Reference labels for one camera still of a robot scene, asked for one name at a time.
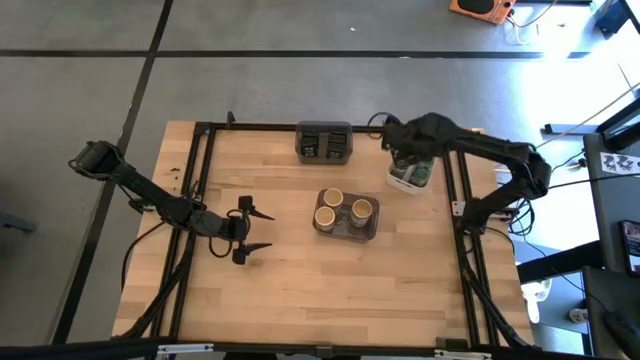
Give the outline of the dark blue box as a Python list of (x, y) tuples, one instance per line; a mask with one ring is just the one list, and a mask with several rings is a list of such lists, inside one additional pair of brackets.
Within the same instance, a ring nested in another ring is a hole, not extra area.
[(605, 0), (595, 14), (595, 26), (605, 34), (616, 34), (630, 16), (623, 0)]

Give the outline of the white plastic bin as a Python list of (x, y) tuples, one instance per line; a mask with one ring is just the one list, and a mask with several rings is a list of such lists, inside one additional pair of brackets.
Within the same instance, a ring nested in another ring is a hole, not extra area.
[(411, 195), (417, 195), (425, 192), (430, 179), (426, 184), (416, 183), (412, 174), (411, 182), (406, 183), (399, 178), (398, 168), (406, 167), (411, 164), (413, 164), (416, 167), (416, 164), (418, 162), (428, 161), (430, 159), (434, 161), (433, 158), (429, 158), (429, 159), (419, 159), (413, 163), (407, 160), (398, 160), (396, 162), (392, 162), (387, 172), (387, 177), (386, 177), (387, 184)]

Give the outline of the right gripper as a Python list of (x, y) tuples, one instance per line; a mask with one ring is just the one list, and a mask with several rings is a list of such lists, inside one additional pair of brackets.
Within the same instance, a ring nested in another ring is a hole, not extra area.
[(415, 164), (441, 156), (441, 116), (427, 113), (406, 123), (394, 115), (383, 121), (382, 149), (394, 164)]

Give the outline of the black table beam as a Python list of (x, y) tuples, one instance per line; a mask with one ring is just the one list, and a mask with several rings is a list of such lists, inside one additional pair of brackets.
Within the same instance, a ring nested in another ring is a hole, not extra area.
[(517, 266), (522, 284), (580, 271), (584, 267), (605, 265), (600, 241), (593, 241), (552, 255), (524, 262)]

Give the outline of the orange box with black disc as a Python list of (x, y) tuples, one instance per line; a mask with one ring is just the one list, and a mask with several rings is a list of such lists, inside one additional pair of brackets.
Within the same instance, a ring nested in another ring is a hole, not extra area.
[(450, 0), (449, 10), (467, 17), (501, 25), (517, 0)]

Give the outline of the white plastic object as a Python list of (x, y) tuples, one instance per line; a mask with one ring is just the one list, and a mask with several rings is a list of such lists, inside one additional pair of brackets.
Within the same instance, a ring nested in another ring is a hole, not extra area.
[(540, 321), (539, 303), (544, 302), (549, 296), (552, 288), (552, 279), (542, 281), (532, 281), (521, 285), (527, 314), (531, 323), (537, 324)]

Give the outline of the dark grey desk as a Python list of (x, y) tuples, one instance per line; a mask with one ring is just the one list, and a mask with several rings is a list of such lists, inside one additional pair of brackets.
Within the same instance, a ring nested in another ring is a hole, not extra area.
[[(640, 223), (640, 167), (637, 165), (640, 162), (640, 142), (620, 154), (607, 149), (598, 134), (585, 135), (583, 143), (604, 266), (611, 271), (626, 273), (627, 255), (619, 223), (623, 220)], [(612, 165), (619, 156), (630, 157), (634, 162), (631, 173), (636, 173), (636, 176), (611, 179), (620, 171), (607, 172), (602, 154), (614, 157)]]
[(583, 280), (593, 354), (640, 360), (640, 278), (585, 267)]

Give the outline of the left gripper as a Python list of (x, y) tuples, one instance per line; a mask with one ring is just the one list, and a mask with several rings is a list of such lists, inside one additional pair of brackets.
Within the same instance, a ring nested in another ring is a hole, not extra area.
[[(238, 209), (245, 216), (273, 220), (273, 217), (257, 210), (251, 195), (238, 198)], [(244, 242), (249, 232), (249, 225), (242, 216), (221, 217), (211, 211), (195, 211), (191, 215), (191, 229), (204, 237), (220, 238), (228, 242)], [(271, 243), (240, 243), (232, 251), (232, 262), (236, 265), (245, 265), (252, 252), (270, 246)]]

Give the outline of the white sheet with black figures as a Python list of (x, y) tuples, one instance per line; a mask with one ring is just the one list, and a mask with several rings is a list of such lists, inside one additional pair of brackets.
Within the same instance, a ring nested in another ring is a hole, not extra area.
[(601, 152), (600, 165), (606, 173), (640, 176), (640, 157)]

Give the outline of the black aluminium table frame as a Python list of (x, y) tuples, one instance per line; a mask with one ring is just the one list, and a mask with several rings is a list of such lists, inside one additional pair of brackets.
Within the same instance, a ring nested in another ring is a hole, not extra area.
[[(479, 240), (456, 239), (451, 204), (494, 189), (490, 161), (452, 152), (437, 160), (425, 192), (387, 184), (390, 156), (366, 133), (354, 136), (343, 166), (308, 166), (294, 150), (291, 124), (195, 126), (170, 122), (153, 179), (177, 192), (189, 156), (210, 164), (204, 200), (225, 213), (250, 195), (262, 217), (242, 265), (220, 240), (198, 238), (182, 294), (172, 294), (158, 328), (218, 351), (423, 355), (438, 338), (489, 342), (480, 301), (463, 287), (458, 262), (481, 249), (485, 282), (503, 316), (526, 341), (532, 332), (506, 228), (494, 222)], [(376, 198), (377, 234), (366, 243), (316, 232), (312, 218), (326, 188)]]

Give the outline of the grey floor object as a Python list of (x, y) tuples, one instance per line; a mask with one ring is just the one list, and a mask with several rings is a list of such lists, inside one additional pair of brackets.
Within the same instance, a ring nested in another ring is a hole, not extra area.
[(32, 233), (36, 230), (34, 223), (4, 212), (0, 212), (0, 227), (13, 228), (25, 233)]

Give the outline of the smoky grey plastic bin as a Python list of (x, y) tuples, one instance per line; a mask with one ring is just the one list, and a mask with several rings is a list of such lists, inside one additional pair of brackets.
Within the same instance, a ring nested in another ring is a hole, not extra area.
[[(300, 155), (300, 138), (303, 133), (314, 133), (319, 135), (318, 156), (316, 158), (304, 158)], [(342, 159), (328, 159), (326, 156), (327, 147), (330, 144), (328, 137), (330, 133), (345, 133), (348, 135), (348, 142), (345, 147), (346, 154)], [(301, 164), (306, 165), (345, 165), (353, 152), (353, 131), (352, 125), (345, 121), (301, 121), (296, 125), (295, 151)]]
[[(322, 200), (323, 193), (326, 189), (322, 189), (318, 193), (314, 213), (317, 208), (321, 206), (326, 206)], [(345, 239), (345, 240), (360, 242), (360, 243), (365, 243), (372, 240), (377, 233), (378, 217), (379, 217), (379, 210), (380, 210), (379, 201), (373, 197), (368, 197), (364, 195), (347, 193), (343, 191), (342, 193), (344, 194), (344, 202), (342, 206), (339, 209), (336, 209), (336, 210), (333, 209), (336, 214), (336, 222), (332, 231), (331, 232), (318, 231), (314, 227), (314, 213), (312, 218), (313, 227), (319, 234), (323, 236), (340, 238), (340, 239)], [(366, 223), (365, 226), (354, 227), (350, 221), (351, 207), (354, 201), (361, 198), (368, 200), (372, 204), (373, 214), (371, 215), (369, 221)]]

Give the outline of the silver bracket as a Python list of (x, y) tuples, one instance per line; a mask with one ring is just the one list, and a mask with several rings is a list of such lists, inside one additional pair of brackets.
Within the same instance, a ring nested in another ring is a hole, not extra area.
[(442, 360), (492, 360), (490, 353), (435, 349), (434, 358)]
[(179, 354), (213, 352), (213, 343), (164, 344), (157, 347), (158, 356), (171, 357)]

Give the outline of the black tablet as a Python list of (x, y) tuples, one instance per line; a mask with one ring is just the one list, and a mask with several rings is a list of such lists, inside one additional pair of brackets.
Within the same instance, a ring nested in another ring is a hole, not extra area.
[(640, 222), (619, 222), (626, 271), (631, 277), (640, 277)]

